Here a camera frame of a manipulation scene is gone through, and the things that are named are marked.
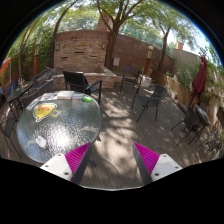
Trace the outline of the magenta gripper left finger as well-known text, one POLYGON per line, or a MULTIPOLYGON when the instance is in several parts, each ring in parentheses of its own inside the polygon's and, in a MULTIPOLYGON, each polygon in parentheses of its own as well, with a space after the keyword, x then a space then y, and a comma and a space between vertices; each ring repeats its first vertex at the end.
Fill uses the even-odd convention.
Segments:
POLYGON ((66 154, 56 154, 42 165, 41 169, 79 185, 90 154, 91 143, 87 143, 66 154))

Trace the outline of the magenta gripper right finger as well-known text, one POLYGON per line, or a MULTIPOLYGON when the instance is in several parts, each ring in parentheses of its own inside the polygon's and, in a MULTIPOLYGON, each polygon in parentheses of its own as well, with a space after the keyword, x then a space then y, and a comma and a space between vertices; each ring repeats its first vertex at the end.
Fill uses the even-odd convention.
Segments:
POLYGON ((133 144, 133 155, 144 185, 182 169, 168 154, 157 154, 138 143, 133 144))

